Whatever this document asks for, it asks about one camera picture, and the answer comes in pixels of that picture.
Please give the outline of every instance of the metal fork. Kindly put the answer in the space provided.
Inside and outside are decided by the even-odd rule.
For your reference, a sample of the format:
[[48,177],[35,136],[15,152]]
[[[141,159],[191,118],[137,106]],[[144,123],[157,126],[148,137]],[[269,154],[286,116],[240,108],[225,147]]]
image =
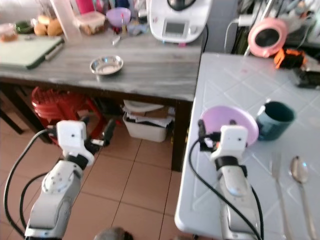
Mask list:
[[280,169],[281,169],[281,161],[282,161],[282,156],[280,152],[273,152],[272,153],[272,160],[270,162],[270,168],[271,168],[271,175],[275,179],[275,186],[276,186],[276,191],[280,200],[280,208],[282,212],[282,221],[283,221],[283,231],[285,238],[287,240],[292,240],[293,235],[292,235],[292,230],[289,225],[289,220],[288,220],[288,215],[285,207],[285,201],[284,201],[284,196],[282,194],[282,189],[279,183],[279,178],[280,178]]

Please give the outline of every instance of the tiled floor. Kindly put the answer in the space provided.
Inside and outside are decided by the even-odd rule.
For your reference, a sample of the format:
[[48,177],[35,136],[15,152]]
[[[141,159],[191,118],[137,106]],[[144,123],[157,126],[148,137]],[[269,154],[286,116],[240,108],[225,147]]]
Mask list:
[[[26,131],[18,135],[0,121],[0,240],[21,239],[5,217],[3,192],[12,165],[33,135],[14,113],[9,116]],[[181,173],[170,170],[170,138],[163,143],[131,138],[125,126],[118,126],[113,136],[110,146],[85,170],[64,240],[93,240],[111,226],[123,227],[135,240],[191,236],[180,232],[174,223]],[[9,192],[9,210],[20,227],[19,202],[24,185],[35,175],[50,170],[60,155],[57,146],[37,141],[17,168]],[[26,193],[26,218],[39,193],[40,180]]]

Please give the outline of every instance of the gray wood tabletop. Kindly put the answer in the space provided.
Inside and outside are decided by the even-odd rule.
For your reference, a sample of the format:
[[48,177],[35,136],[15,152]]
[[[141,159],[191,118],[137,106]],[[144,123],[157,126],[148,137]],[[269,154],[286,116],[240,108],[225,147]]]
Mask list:
[[[151,33],[120,40],[112,46],[112,32],[84,36],[78,44],[66,44],[51,61],[32,70],[0,67],[0,78],[50,82],[121,93],[140,94],[192,102],[201,57],[202,37],[186,47],[156,40]],[[122,70],[97,78],[90,63],[100,56],[118,55]]]

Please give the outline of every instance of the wall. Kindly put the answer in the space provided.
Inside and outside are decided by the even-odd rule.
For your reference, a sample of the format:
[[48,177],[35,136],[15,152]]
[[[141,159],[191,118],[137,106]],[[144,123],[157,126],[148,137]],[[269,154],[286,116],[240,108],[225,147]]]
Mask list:
[[[235,18],[237,0],[213,0],[209,19],[209,37],[206,52],[224,52],[226,29]],[[35,18],[38,14],[36,0],[0,0],[0,24]],[[236,25],[228,33],[227,52],[231,51],[236,34]]]

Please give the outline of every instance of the purple bowl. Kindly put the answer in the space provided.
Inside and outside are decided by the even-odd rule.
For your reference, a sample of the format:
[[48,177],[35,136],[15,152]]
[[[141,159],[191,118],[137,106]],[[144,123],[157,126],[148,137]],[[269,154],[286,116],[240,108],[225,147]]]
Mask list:
[[229,125],[234,120],[237,125],[248,130],[248,146],[255,143],[259,136],[259,128],[255,119],[246,111],[233,106],[214,106],[206,110],[201,119],[206,133],[220,132],[223,125]]
[[110,9],[109,11],[106,12],[105,16],[112,26],[116,28],[121,28],[122,26],[121,14],[123,14],[124,24],[127,25],[130,22],[130,18],[131,18],[131,11],[128,8],[116,7],[116,8]]

